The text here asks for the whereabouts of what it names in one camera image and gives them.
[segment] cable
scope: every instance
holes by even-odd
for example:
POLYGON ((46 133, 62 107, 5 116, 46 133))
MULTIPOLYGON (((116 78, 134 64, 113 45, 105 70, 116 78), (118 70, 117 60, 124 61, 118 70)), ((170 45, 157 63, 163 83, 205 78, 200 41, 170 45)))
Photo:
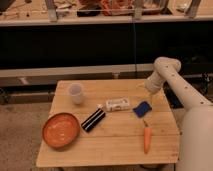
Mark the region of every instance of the cable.
POLYGON ((134 19, 132 19, 133 26, 133 51, 134 51, 134 64, 135 64, 135 78, 138 78, 138 67, 137 67, 137 33, 134 19))

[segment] white cup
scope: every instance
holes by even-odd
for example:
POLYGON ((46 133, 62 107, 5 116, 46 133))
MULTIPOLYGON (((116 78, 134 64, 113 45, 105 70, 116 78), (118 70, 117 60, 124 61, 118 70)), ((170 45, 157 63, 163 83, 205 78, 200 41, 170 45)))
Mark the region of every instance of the white cup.
POLYGON ((81 104, 84 101, 83 86, 80 83, 72 83, 68 88, 68 93, 74 104, 81 104))

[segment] floor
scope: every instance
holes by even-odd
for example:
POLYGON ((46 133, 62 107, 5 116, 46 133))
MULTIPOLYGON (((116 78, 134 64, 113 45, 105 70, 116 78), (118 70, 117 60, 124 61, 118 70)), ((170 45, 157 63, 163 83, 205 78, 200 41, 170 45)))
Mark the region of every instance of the floor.
MULTIPOLYGON (((0 170, 1 171, 56 171, 54 168, 35 166, 41 142, 42 125, 48 117, 51 102, 27 101, 0 105, 0 170)), ((174 110, 178 125, 183 109, 174 110)), ((145 171, 137 166, 110 166, 65 168, 66 171, 145 171)), ((173 171, 166 165, 161 171, 173 171)))

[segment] food item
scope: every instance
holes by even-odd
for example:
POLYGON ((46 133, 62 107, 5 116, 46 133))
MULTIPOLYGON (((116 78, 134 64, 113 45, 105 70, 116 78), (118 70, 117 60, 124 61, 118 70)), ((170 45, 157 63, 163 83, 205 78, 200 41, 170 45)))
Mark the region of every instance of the food item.
POLYGON ((144 153, 147 154, 150 150, 151 139, 152 139, 152 129, 148 126, 148 124, 144 121, 144 153))

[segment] package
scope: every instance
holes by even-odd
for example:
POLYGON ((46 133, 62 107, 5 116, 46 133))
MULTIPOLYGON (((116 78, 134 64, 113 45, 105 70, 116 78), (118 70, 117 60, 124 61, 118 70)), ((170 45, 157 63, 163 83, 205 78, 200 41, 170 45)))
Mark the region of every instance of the package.
POLYGON ((127 110, 130 108, 130 101, 128 98, 110 99, 106 101, 106 110, 108 112, 127 110))

